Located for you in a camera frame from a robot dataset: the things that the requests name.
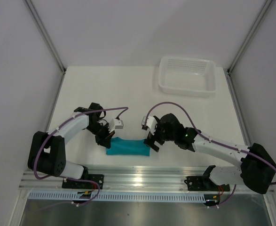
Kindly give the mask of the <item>teal t shirt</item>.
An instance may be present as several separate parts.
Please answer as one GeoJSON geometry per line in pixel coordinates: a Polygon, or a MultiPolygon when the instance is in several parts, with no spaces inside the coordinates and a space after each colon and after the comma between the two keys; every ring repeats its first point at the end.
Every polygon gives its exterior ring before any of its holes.
{"type": "Polygon", "coordinates": [[[111,147],[106,148],[107,155],[138,155],[150,156],[150,148],[144,140],[129,140],[115,137],[111,140],[111,147]]]}

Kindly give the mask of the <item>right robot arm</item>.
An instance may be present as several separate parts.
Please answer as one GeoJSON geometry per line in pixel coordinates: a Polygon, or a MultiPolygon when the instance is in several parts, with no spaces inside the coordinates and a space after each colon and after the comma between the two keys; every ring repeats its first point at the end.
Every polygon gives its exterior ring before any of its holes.
{"type": "Polygon", "coordinates": [[[214,140],[195,127],[185,127],[172,113],[161,118],[144,116],[142,129],[148,130],[144,144],[154,151],[167,141],[180,149],[203,153],[230,163],[228,167],[210,165],[201,176],[188,176],[185,180],[190,191],[229,191],[230,185],[245,185],[250,190],[266,194],[276,174],[276,163],[265,148],[214,140]]]}

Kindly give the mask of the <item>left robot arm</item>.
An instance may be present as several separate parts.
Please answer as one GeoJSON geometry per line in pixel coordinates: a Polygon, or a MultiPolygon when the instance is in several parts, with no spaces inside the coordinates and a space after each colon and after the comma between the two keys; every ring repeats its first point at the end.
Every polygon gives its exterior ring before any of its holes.
{"type": "Polygon", "coordinates": [[[69,119],[57,128],[47,132],[38,131],[33,135],[28,168],[32,169],[37,179],[49,176],[72,178],[78,188],[89,184],[88,168],[66,160],[66,145],[82,130],[88,130],[95,136],[95,142],[105,148],[111,147],[115,131],[110,131],[109,124],[100,123],[106,111],[97,103],[88,108],[78,107],[69,119]]]}

